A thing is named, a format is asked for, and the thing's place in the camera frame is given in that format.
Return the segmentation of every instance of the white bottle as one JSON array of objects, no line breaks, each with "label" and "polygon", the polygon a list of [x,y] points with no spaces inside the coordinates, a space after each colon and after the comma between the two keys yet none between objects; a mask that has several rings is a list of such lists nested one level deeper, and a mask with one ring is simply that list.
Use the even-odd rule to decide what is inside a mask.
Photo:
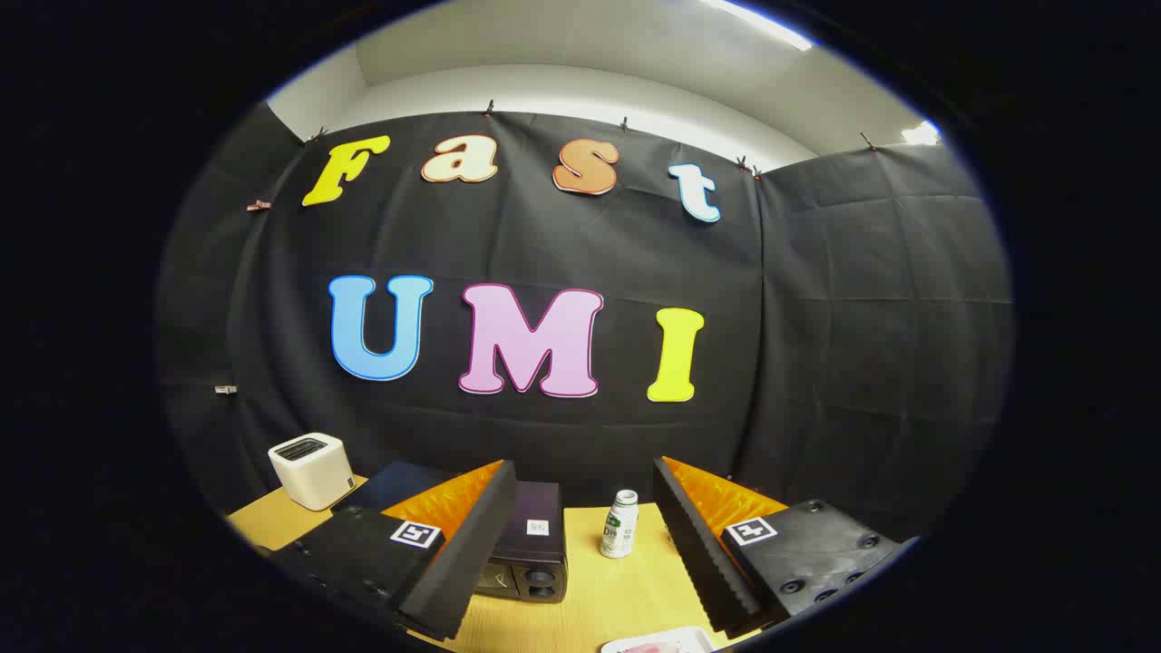
[{"label": "white bottle", "polygon": [[605,534],[600,552],[606,558],[625,558],[633,551],[633,536],[637,530],[637,493],[621,490],[605,518]]}]

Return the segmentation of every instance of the pink letter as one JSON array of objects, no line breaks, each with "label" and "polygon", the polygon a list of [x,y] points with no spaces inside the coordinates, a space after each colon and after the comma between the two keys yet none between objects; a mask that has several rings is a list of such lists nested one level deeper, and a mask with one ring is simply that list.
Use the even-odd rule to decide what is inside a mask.
[{"label": "pink letter", "polygon": [[548,376],[540,382],[546,395],[583,397],[597,394],[590,374],[592,323],[605,300],[591,290],[561,290],[533,330],[515,301],[512,288],[476,284],[463,289],[471,306],[471,354],[460,387],[490,395],[504,388],[496,374],[496,356],[504,360],[517,392],[532,386],[541,364],[553,354]]}]

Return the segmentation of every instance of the white plate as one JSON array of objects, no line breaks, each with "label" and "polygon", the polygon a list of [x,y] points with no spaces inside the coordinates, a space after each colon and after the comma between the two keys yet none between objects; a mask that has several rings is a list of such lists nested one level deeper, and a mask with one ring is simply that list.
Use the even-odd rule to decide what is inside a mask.
[{"label": "white plate", "polygon": [[642,637],[630,637],[628,639],[614,639],[600,647],[600,653],[623,653],[634,646],[644,644],[662,644],[672,641],[677,644],[678,653],[713,653],[714,645],[709,641],[706,631],[697,626],[673,629],[665,632],[646,634]]}]

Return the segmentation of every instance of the yellow letter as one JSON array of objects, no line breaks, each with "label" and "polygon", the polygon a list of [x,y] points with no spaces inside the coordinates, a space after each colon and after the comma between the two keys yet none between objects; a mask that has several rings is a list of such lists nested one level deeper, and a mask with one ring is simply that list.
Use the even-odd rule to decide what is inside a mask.
[{"label": "yellow letter", "polygon": [[492,165],[496,157],[496,141],[488,136],[456,136],[435,145],[439,156],[427,159],[420,174],[427,181],[452,181],[462,179],[473,184],[496,174]]},{"label": "yellow letter", "polygon": [[366,141],[336,145],[331,150],[331,160],[326,162],[323,174],[318,175],[318,182],[315,184],[315,188],[302,199],[302,206],[309,207],[310,204],[320,204],[338,200],[339,195],[342,194],[339,181],[352,181],[355,177],[359,177],[363,166],[367,165],[367,159],[370,158],[367,150],[376,155],[382,155],[390,144],[391,139],[389,137],[376,136]]},{"label": "yellow letter", "polygon": [[664,332],[661,340],[661,367],[657,380],[649,386],[649,401],[688,401],[693,397],[690,366],[693,365],[693,339],[706,325],[695,310],[663,308],[657,311],[657,324]]}]

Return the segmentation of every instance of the ceiling light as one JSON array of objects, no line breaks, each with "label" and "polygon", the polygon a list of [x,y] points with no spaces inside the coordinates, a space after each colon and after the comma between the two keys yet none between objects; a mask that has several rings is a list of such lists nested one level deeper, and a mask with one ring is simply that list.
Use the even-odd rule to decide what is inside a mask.
[{"label": "ceiling light", "polygon": [[786,29],[785,27],[776,23],[774,21],[759,16],[758,14],[755,14],[749,9],[743,9],[737,5],[730,5],[724,0],[701,0],[701,1],[715,9],[721,9],[727,14],[733,14],[742,19],[743,21],[752,24],[753,27],[760,29],[762,31],[765,31],[766,34],[773,36],[774,38],[780,38],[781,41],[789,43],[791,45],[798,48],[803,52],[810,49],[810,42],[807,41],[806,38],[802,38],[798,34]]},{"label": "ceiling light", "polygon": [[935,145],[939,142],[939,130],[929,121],[923,121],[915,129],[904,129],[903,139],[911,145]]}]

